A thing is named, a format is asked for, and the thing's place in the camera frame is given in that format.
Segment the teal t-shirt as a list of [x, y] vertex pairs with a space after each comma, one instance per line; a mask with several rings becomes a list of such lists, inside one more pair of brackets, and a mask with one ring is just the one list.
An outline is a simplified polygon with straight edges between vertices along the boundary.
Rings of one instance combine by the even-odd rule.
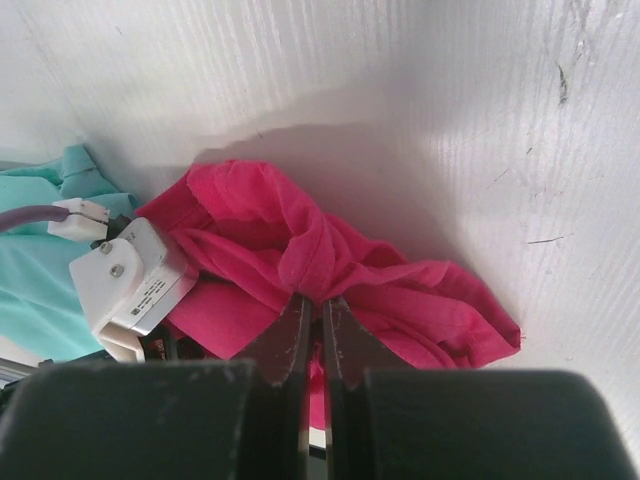
[[[135, 197], [105, 179], [87, 150], [67, 147], [61, 158], [1, 172], [1, 210], [84, 198], [132, 218]], [[102, 349], [91, 334], [69, 273], [88, 253], [47, 233], [45, 222], [1, 235], [1, 335], [44, 359], [68, 361]]]

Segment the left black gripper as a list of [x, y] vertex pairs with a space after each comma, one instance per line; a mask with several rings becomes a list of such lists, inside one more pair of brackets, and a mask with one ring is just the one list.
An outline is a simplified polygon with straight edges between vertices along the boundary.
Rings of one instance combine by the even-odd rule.
[[140, 338], [146, 360], [202, 360], [205, 350], [168, 320], [163, 320], [148, 335]]

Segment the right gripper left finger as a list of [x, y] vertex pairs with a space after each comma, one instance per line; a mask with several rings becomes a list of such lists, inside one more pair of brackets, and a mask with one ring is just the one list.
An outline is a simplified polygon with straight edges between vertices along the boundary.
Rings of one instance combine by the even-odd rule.
[[294, 296], [227, 361], [44, 368], [2, 415], [2, 477], [305, 478], [311, 320]]

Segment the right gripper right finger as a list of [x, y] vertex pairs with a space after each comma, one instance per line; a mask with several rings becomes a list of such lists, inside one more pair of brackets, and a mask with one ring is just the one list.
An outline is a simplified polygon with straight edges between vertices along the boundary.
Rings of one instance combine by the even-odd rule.
[[333, 479], [631, 479], [609, 410], [558, 370], [420, 370], [345, 300], [323, 307]]

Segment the pink t-shirt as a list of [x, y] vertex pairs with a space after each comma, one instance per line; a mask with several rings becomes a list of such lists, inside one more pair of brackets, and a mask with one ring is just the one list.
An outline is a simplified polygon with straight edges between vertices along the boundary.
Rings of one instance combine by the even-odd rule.
[[516, 354], [521, 331], [490, 289], [450, 261], [408, 261], [326, 213], [275, 166], [200, 164], [138, 210], [199, 278], [168, 321], [211, 354], [238, 354], [296, 293], [342, 297], [418, 368], [479, 368]]

